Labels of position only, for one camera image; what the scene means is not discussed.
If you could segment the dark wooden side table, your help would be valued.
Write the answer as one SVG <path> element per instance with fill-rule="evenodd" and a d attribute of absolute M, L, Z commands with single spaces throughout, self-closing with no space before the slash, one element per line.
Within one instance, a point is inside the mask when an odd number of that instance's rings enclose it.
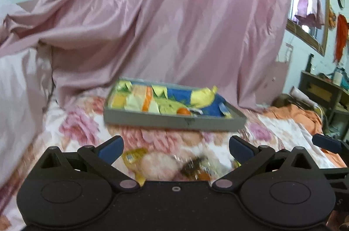
<path fill-rule="evenodd" d="M 311 73 L 313 54 L 301 72 L 299 90 L 323 110 L 323 129 L 344 139 L 348 132 L 348 91 L 328 78 Z"/>

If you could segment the pale pink quilt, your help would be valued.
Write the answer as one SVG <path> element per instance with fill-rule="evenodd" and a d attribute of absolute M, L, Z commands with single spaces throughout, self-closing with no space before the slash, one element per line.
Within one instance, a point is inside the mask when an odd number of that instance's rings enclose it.
<path fill-rule="evenodd" d="M 41 131 L 52 89 L 51 47 L 1 58 L 1 185 Z"/>

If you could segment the grey rectangular tray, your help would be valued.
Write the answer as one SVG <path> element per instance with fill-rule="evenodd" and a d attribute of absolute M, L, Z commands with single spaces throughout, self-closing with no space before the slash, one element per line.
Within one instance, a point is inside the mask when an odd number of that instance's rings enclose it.
<path fill-rule="evenodd" d="M 110 90 L 104 104 L 104 121 L 107 124 L 120 126 L 135 126 L 144 128 L 161 128 L 185 131 L 238 131 L 246 123 L 245 115 L 229 104 L 218 92 L 214 102 L 201 109 L 190 106 L 192 90 L 200 89 L 178 84 L 157 83 L 152 81 L 121 77 L 119 80 L 144 83 L 146 85 L 164 86 L 167 88 L 168 99 L 155 98 L 159 105 L 160 114 L 137 113 L 108 107 L 108 100 L 114 86 Z M 191 115 L 177 114 L 178 108 L 185 107 Z"/>

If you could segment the orange red biscuit packet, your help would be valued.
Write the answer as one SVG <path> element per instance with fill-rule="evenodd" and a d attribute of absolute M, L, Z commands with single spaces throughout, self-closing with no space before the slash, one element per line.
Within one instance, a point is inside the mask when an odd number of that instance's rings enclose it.
<path fill-rule="evenodd" d="M 218 170 L 213 160 L 201 156 L 188 160 L 179 174 L 190 181 L 213 181 L 218 177 Z"/>

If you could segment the round bun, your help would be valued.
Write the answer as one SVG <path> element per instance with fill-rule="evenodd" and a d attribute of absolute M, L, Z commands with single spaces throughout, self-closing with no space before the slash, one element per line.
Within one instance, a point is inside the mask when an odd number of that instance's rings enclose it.
<path fill-rule="evenodd" d="M 140 173 L 151 181 L 170 181 L 177 174 L 180 165 L 168 154 L 151 152 L 139 163 Z"/>

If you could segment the floral bed cover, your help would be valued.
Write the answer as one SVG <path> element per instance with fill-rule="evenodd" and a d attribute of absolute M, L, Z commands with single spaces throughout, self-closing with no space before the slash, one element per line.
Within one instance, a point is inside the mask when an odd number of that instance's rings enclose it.
<path fill-rule="evenodd" d="M 61 109 L 56 100 L 49 102 L 43 117 L 42 133 L 29 145 L 12 177 L 1 188 L 2 230 L 21 230 L 24 227 L 17 208 L 16 195 L 30 169 L 50 146 L 70 152 L 83 145 L 99 145 L 115 135 L 120 135 L 124 140 L 125 151 L 146 148 L 148 153 L 162 152 L 173 157 L 180 165 L 174 180 L 183 180 L 179 174 L 180 169 L 188 160 L 200 156 L 208 157 L 216 163 L 218 177 L 238 166 L 228 151 L 228 132 L 160 131 L 114 126 L 104 123 L 103 105 L 104 98 L 100 96 L 80 97 L 66 110 Z M 247 121 L 245 127 L 238 131 L 238 136 L 254 146 L 268 145 L 275 150 L 285 149 L 281 140 L 258 118 L 262 114 L 247 110 L 245 115 Z M 114 166 L 135 178 L 134 173 L 125 166 L 122 157 Z"/>

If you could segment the pink satin curtain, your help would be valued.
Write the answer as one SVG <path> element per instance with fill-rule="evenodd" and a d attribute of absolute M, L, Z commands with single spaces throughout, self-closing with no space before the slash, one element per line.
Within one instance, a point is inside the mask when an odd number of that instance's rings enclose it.
<path fill-rule="evenodd" d="M 46 44 L 61 106 L 119 76 L 217 86 L 252 108 L 282 44 L 291 0 L 39 0 L 7 14 L 1 55 Z"/>

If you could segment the yellow dried snack pouch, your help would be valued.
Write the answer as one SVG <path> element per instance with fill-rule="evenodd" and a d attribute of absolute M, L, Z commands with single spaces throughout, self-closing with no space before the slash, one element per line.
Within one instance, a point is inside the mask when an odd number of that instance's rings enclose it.
<path fill-rule="evenodd" d="M 148 150 L 146 148 L 137 148 L 128 150 L 122 154 L 125 166 L 134 173 L 135 180 L 141 187 L 144 185 L 146 179 L 141 172 L 140 163 L 147 153 Z"/>

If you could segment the yellow white bread packet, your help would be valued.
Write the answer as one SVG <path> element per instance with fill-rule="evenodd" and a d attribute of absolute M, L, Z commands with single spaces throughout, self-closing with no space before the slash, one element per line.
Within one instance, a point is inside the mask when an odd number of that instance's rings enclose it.
<path fill-rule="evenodd" d="M 119 80 L 112 90 L 108 107 L 137 113 L 160 114 L 156 97 L 168 99 L 167 88 Z"/>

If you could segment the orange cloth on bed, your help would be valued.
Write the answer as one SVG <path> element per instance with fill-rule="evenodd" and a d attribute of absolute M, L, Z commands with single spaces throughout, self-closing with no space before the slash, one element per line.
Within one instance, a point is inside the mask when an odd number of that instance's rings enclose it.
<path fill-rule="evenodd" d="M 258 118 L 281 140 L 284 148 L 304 147 L 320 168 L 335 168 L 321 148 L 312 143 L 312 136 L 322 133 L 322 121 L 315 112 L 290 104 L 270 107 Z"/>

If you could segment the small orange fruit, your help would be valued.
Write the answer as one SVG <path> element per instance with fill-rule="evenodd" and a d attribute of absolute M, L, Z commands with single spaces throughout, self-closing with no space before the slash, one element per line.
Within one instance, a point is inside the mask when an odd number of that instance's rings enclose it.
<path fill-rule="evenodd" d="M 191 115 L 190 110 L 185 107 L 178 108 L 176 113 L 180 115 L 189 115 L 189 116 Z"/>

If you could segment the yellow wrapper in tray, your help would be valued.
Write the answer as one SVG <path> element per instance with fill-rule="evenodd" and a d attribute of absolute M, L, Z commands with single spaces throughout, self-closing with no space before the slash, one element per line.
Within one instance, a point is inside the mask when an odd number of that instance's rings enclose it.
<path fill-rule="evenodd" d="M 201 109 L 210 106 L 217 94 L 218 88 L 213 86 L 213 88 L 200 88 L 192 90 L 190 94 L 190 106 Z"/>

